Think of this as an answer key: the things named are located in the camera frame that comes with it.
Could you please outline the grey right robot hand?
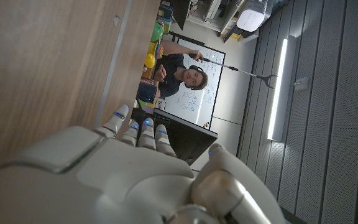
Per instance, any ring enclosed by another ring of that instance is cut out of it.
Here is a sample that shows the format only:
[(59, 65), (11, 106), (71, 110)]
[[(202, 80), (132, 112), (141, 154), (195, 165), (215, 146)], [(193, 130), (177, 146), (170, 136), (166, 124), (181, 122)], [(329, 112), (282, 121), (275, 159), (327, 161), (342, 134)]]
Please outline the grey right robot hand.
[(164, 125), (129, 109), (89, 130), (63, 129), (0, 165), (0, 223), (284, 223), (265, 184), (222, 145), (198, 173)]

